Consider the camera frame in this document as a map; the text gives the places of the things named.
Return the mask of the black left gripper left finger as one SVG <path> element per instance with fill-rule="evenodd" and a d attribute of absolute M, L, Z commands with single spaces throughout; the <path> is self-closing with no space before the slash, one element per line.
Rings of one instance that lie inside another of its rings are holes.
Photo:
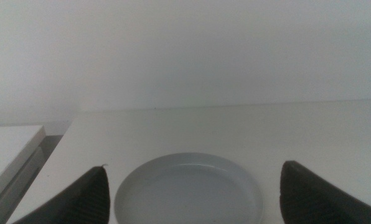
<path fill-rule="evenodd" d="M 92 167 L 48 202 L 15 224 L 107 224 L 110 189 L 103 166 Z"/>

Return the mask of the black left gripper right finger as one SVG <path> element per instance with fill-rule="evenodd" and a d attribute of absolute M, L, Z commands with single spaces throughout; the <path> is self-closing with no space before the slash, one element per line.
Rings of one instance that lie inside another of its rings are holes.
<path fill-rule="evenodd" d="M 371 206 L 296 161 L 281 170 L 279 205 L 285 223 L 371 223 Z"/>

